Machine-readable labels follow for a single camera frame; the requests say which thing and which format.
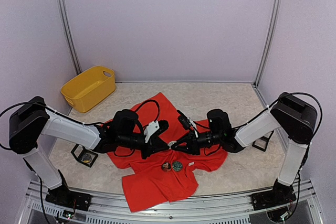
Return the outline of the red t-shirt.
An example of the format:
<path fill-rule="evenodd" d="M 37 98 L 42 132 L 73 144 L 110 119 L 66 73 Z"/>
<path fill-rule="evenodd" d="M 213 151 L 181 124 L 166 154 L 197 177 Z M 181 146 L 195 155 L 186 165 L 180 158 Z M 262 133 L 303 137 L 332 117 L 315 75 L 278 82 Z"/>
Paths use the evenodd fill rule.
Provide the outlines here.
<path fill-rule="evenodd" d="M 167 120 L 169 128 L 160 138 L 167 144 L 178 140 L 187 131 L 178 121 L 178 112 L 161 92 L 145 105 L 136 104 L 132 110 L 139 115 L 141 124 L 148 124 L 157 116 Z M 108 156 L 119 169 L 131 168 L 134 173 L 122 177 L 122 188 L 131 212 L 143 211 L 164 202 L 183 200 L 193 195 L 198 183 L 193 173 L 200 169 L 213 172 L 219 169 L 228 153 L 217 146 L 200 155 L 190 155 L 173 150 L 155 153 L 142 159 L 140 151 L 118 147 Z"/>

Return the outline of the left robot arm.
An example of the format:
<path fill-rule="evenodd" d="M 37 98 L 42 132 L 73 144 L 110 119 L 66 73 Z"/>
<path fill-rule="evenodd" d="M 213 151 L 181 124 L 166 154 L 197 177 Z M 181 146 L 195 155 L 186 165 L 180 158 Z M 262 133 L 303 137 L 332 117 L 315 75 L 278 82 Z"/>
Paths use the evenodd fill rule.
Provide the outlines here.
<path fill-rule="evenodd" d="M 40 96 L 12 105 L 1 115 L 13 108 L 18 109 L 9 118 L 6 150 L 23 157 L 48 188 L 46 201 L 55 205 L 87 211 L 92 197 L 68 188 L 61 171 L 39 149 L 37 140 L 41 135 L 61 138 L 95 153 L 113 152 L 118 147 L 139 150 L 143 159 L 169 149 L 160 138 L 169 127 L 168 121 L 153 121 L 143 128 L 138 114 L 128 109 L 118 111 L 108 123 L 82 123 L 47 106 Z"/>

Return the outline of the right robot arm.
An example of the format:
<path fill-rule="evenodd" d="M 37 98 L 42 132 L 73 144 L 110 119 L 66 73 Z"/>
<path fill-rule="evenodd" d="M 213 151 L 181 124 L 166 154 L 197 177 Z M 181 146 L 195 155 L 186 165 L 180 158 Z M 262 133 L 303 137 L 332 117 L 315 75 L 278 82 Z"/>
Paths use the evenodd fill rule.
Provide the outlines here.
<path fill-rule="evenodd" d="M 289 139 L 286 155 L 271 190 L 251 195 L 254 210 L 288 204 L 297 200 L 293 182 L 307 160 L 309 146 L 316 135 L 323 116 L 320 104 L 313 106 L 300 99 L 301 92 L 282 93 L 254 118 L 233 127 L 227 112 L 213 109 L 207 113 L 208 130 L 201 133 L 197 124 L 183 113 L 178 120 L 188 133 L 171 148 L 175 151 L 199 155 L 202 149 L 219 146 L 229 153 L 239 153 L 256 147 L 258 141 L 268 146 L 275 133 L 285 132 Z"/>

